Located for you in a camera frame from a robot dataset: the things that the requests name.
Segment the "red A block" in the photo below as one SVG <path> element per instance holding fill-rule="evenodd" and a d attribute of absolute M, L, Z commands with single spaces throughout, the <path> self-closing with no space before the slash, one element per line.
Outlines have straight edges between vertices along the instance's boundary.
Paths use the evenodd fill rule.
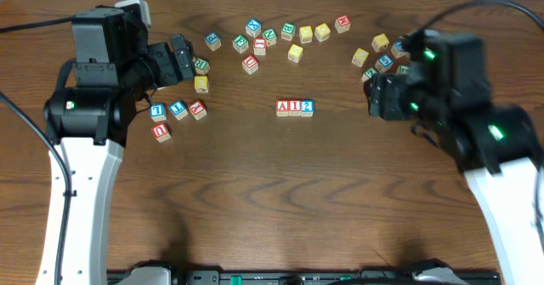
<path fill-rule="evenodd" d="M 288 117 L 289 116 L 289 101 L 277 100 L 275 104 L 276 116 Z"/>

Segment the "red I block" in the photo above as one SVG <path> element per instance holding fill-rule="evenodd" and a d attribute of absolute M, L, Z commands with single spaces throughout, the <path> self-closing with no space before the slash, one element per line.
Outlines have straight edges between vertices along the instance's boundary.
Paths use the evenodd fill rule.
<path fill-rule="evenodd" d="M 301 100 L 288 101 L 288 115 L 290 117 L 300 117 L 302 112 Z"/>

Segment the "blue 2 block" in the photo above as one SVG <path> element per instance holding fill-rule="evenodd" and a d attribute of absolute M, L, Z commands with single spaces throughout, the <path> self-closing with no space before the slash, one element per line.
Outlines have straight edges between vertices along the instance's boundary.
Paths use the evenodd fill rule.
<path fill-rule="evenodd" d="M 301 117 L 312 117 L 315 112 L 315 103 L 313 100 L 301 101 Z"/>

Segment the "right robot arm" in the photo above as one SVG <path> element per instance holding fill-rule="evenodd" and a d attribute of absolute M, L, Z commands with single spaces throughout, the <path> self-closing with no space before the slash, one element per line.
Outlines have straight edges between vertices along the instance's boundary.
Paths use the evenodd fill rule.
<path fill-rule="evenodd" d="M 451 156 L 484 214 L 507 284 L 543 282 L 543 148 L 527 112 L 491 101 L 474 34 L 416 31 L 401 40 L 406 74 L 365 82 L 368 111 L 410 121 Z"/>

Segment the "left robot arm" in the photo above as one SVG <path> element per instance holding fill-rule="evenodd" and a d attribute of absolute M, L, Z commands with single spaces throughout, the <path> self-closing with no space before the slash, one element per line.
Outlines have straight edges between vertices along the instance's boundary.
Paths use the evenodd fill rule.
<path fill-rule="evenodd" d="M 43 108 L 53 147 L 51 197 L 37 282 L 104 284 L 111 199 L 136 105 L 196 74 L 182 35 L 149 43 L 150 11 L 126 0 L 76 14 L 76 54 Z"/>

